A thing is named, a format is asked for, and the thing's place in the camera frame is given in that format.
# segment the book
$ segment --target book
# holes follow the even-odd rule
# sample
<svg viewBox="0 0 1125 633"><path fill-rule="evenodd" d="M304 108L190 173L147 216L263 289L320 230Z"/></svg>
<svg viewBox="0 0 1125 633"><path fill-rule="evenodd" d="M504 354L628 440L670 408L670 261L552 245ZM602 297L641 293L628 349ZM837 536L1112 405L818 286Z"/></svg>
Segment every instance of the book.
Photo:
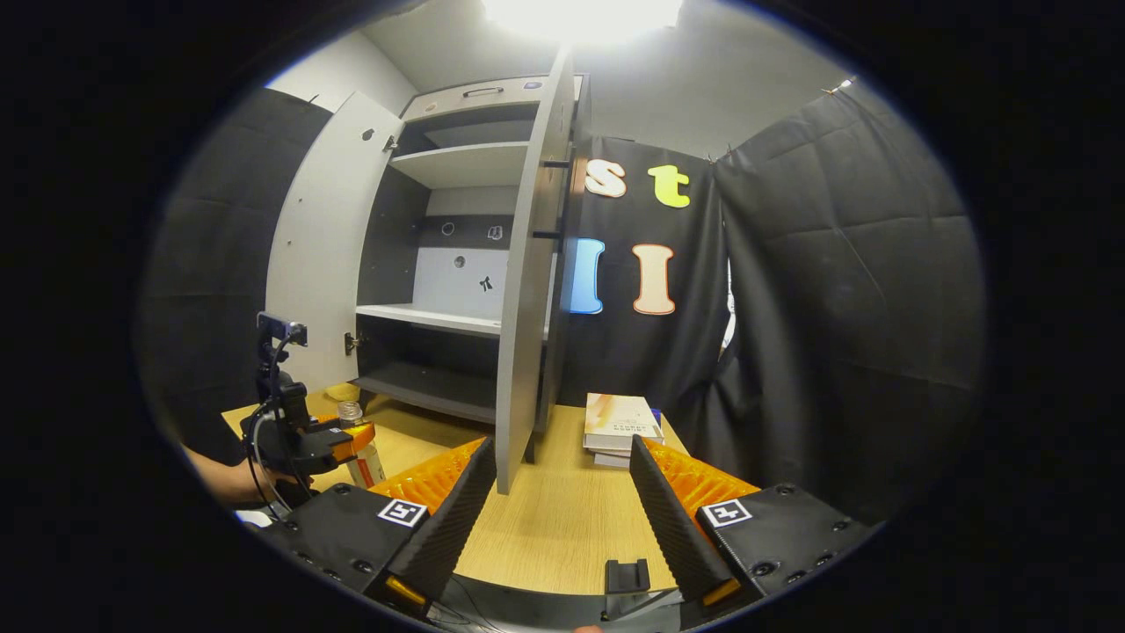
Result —
<svg viewBox="0 0 1125 633"><path fill-rule="evenodd" d="M586 395L586 429L582 446L592 451L624 451L632 436L664 444L664 432L648 403L640 396Z"/></svg>
<svg viewBox="0 0 1125 633"><path fill-rule="evenodd" d="M615 469L629 468L629 453L612 455L610 453L594 453L594 463L600 467L613 467Z"/></svg>

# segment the screw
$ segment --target screw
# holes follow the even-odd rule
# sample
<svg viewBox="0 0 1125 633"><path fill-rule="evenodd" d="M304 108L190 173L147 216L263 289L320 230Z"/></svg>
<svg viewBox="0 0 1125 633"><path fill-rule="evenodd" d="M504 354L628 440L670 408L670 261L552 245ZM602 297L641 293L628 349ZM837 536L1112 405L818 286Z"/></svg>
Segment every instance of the screw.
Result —
<svg viewBox="0 0 1125 633"><path fill-rule="evenodd" d="M777 566L773 563L758 563L754 566L754 569L750 570L750 573L753 573L754 576L770 576L776 569Z"/></svg>

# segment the wooden table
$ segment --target wooden table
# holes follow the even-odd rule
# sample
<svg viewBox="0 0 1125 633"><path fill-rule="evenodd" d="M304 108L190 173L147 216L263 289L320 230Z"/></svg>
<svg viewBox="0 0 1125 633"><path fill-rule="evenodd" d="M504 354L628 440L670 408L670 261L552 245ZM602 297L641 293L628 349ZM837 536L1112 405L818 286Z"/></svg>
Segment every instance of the wooden table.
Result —
<svg viewBox="0 0 1125 633"><path fill-rule="evenodd" d="M335 407L324 394L308 397L314 416L334 414ZM237 423L253 409L223 416L241 435ZM536 463L520 467L511 495L493 487L457 573L532 591L601 595L606 560L647 559L651 590L675 587L629 472L595 465L582 449L584 416L582 408L554 408L547 434L536 444ZM381 396L369 404L366 419L375 423L387 477L494 431ZM666 419L664 434L668 446L684 451ZM352 483L346 467L314 479L317 490Z"/></svg>

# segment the drawer handle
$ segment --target drawer handle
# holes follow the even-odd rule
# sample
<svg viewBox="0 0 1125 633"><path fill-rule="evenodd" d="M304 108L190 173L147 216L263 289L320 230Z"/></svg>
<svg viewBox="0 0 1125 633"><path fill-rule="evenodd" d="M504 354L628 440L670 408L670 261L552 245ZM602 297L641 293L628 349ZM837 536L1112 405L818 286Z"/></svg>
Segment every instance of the drawer handle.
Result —
<svg viewBox="0 0 1125 633"><path fill-rule="evenodd" d="M496 93L498 94L498 93L501 93L501 92L504 91L504 87L503 85L494 85L492 88L475 88L472 90L466 90L465 92L461 92L461 97L472 97L474 92L487 92L489 90L495 90Z"/></svg>

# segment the cabinet door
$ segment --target cabinet door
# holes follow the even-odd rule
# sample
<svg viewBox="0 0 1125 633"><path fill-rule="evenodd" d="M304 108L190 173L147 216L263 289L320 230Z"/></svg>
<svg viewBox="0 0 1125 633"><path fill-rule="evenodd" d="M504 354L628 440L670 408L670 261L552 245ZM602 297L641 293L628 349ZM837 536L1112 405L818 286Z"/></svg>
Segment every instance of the cabinet door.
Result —
<svg viewBox="0 0 1125 633"><path fill-rule="evenodd" d="M308 327L308 347L288 346L281 369L309 392L353 380L356 289L367 219L403 121L354 92L313 142L289 184L273 230L266 310Z"/></svg>
<svg viewBox="0 0 1125 633"><path fill-rule="evenodd" d="M574 112L572 67L569 47L564 46L543 85L515 200L496 378L496 490L501 495L511 490L536 424L556 241L534 237L533 233L557 229L559 202L566 191L566 169L550 162L567 160Z"/></svg>

